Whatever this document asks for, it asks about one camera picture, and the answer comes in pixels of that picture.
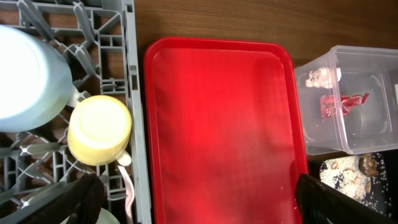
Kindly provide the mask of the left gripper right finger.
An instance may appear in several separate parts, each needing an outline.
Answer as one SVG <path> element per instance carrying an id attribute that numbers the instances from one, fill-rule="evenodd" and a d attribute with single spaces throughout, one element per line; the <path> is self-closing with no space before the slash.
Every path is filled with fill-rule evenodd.
<path id="1" fill-rule="evenodd" d="M 395 224 L 308 174 L 299 175 L 295 199 L 303 224 Z"/>

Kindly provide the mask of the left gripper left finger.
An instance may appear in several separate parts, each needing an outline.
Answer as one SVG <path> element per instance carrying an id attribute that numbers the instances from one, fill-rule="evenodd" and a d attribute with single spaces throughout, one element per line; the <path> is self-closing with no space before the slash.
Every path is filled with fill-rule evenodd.
<path id="1" fill-rule="evenodd" d="M 38 206 L 29 205 L 1 218 L 7 223 L 96 223 L 104 201 L 104 185 L 95 174 L 81 176 L 55 199 Z"/>

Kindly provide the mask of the white plastic fork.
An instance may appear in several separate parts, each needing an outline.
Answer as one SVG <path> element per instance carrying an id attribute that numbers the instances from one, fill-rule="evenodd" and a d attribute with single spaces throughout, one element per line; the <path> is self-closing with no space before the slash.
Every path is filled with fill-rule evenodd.
<path id="1" fill-rule="evenodd" d="M 125 199 L 125 213 L 126 213 L 126 220 L 127 224 L 133 224 L 133 215 L 132 215 L 132 205 L 135 199 L 135 191 L 134 191 L 134 186 L 132 183 L 132 180 L 127 173 L 126 169 L 124 166 L 118 165 L 118 169 L 122 175 L 122 178 L 125 183 L 125 188 L 126 188 L 126 199 Z"/>

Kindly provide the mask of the red snack wrapper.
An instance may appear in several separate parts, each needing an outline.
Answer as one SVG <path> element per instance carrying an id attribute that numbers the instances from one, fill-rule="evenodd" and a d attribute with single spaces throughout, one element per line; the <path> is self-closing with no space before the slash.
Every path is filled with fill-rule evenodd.
<path id="1" fill-rule="evenodd" d="M 343 116 L 349 114 L 355 107 L 365 104 L 369 93 L 363 95 L 341 95 L 341 111 Z M 328 119 L 336 116 L 337 106 L 333 95 L 323 95 L 320 97 L 320 113 L 322 119 Z"/>

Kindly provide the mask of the white tissue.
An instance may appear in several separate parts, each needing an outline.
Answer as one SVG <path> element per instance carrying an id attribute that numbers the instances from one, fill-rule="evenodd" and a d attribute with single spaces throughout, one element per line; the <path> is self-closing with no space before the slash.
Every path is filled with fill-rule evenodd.
<path id="1" fill-rule="evenodd" d="M 305 81 L 305 86 L 309 88 L 333 88 L 331 69 L 327 67 L 322 67 L 317 70 L 310 71 L 310 73 L 308 74 L 308 79 L 306 79 Z"/>

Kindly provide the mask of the light blue bowl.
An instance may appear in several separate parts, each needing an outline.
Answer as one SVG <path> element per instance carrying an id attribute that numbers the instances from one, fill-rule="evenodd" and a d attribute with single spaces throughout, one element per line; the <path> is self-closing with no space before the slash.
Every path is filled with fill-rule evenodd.
<path id="1" fill-rule="evenodd" d="M 1 26 L 1 131 L 45 125 L 72 95 L 72 73 L 62 54 L 23 31 Z"/>

